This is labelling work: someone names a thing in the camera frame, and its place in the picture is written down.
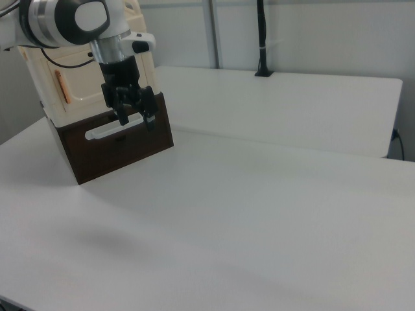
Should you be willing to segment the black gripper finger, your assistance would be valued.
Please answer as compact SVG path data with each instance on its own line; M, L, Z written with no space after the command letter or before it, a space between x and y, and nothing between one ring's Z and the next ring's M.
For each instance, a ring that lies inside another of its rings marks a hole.
M139 97L138 110L143 117L147 130L151 132L155 129L156 114L158 112L155 94L150 86L140 88L137 94Z
M116 87L113 89L112 94L112 108L117 115L121 126L124 126L129 123L128 115L125 110L125 105L129 103L128 90L124 87Z

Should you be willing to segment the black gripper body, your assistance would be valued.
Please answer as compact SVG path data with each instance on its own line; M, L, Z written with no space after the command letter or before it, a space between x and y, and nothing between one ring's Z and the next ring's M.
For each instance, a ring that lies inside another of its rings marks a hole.
M120 108L121 104L135 108L142 106L139 95L140 74L134 56L121 62L99 65L104 77L102 94L108 108Z

